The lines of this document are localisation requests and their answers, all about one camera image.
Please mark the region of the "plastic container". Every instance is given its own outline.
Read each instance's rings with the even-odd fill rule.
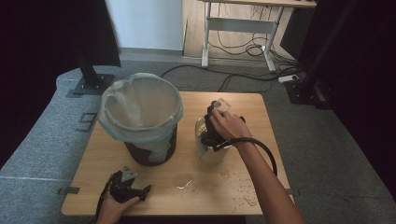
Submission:
[[[104,92],[98,120],[108,134],[125,143],[135,161],[153,166],[175,152],[182,117],[176,87],[155,75],[138,73]]]

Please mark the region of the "desk leg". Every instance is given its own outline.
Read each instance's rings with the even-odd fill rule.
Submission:
[[[277,30],[277,27],[279,26],[279,22],[280,22],[280,18],[282,17],[282,14],[283,14],[283,7],[279,7],[279,11],[277,12],[276,20],[274,21],[274,26],[272,28],[271,34],[269,35],[270,38],[268,39],[265,47],[262,47],[265,61],[267,61],[267,64],[268,64],[268,69],[272,73],[274,73],[276,71],[276,69],[275,69],[274,62],[272,61],[272,58],[270,55],[270,49],[274,42],[276,30]]]
[[[212,4],[208,2],[207,5],[207,13],[206,13],[206,24],[205,24],[205,41],[204,41],[204,49],[202,51],[202,67],[208,67],[209,61],[209,22],[210,22],[210,10],[212,8]]]

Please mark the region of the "desk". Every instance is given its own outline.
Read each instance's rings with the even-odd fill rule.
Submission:
[[[265,46],[262,46],[262,52],[265,61],[268,64],[270,72],[275,72],[274,62],[270,55],[270,49],[274,42],[276,30],[282,17],[284,7],[315,7],[317,4],[314,1],[308,2],[306,0],[200,0],[208,3],[205,21],[205,41],[202,52],[202,67],[208,67],[208,39],[209,31],[231,31],[231,32],[246,32],[255,34],[268,34],[268,40]],[[271,6],[279,7],[276,19],[274,21],[254,21],[254,20],[237,20],[228,18],[213,18],[210,16],[212,3],[226,3],[226,4],[242,4],[242,5],[256,5],[256,6]]]
[[[109,176],[124,165],[138,173],[135,189],[152,185],[145,202],[127,210],[125,216],[154,215],[260,215],[262,210],[246,169],[236,148],[231,148],[222,163],[207,165],[196,155],[194,127],[213,100],[223,98],[230,113],[244,116],[253,137],[267,145],[276,159],[278,178],[288,189],[276,140],[259,94],[181,92],[184,117],[177,127],[177,148],[166,163],[147,167],[136,163],[123,142],[114,140],[100,124],[93,128],[90,141],[72,182],[78,194],[68,194],[62,212],[67,216],[93,216],[99,195]],[[267,162],[264,150],[262,155]]]

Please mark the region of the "desk frame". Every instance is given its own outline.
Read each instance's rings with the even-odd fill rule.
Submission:
[[[206,12],[206,20],[205,20],[205,41],[204,48],[202,52],[202,67],[208,67],[208,54],[209,54],[209,31],[228,31],[228,32],[240,32],[240,33],[255,33],[255,34],[268,34],[268,40],[265,46],[262,46],[262,52],[267,62],[268,69],[270,72],[274,73],[276,68],[274,66],[274,62],[270,55],[270,49],[273,45],[274,38],[276,35],[277,27],[280,23],[280,18],[283,14],[284,6],[287,7],[314,7],[315,2],[308,5],[296,5],[292,3],[288,3],[288,1],[212,1],[212,0],[203,0],[203,2],[208,3],[208,10]],[[225,19],[225,18],[213,18],[210,16],[210,11],[212,8],[212,2],[218,3],[231,3],[231,4],[243,4],[243,5],[270,5],[279,7],[279,10],[276,15],[276,19],[274,21],[254,21],[254,20],[237,20],[237,19]]]

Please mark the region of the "wall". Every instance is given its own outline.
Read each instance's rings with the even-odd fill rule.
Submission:
[[[182,0],[106,0],[119,48],[183,50]]]

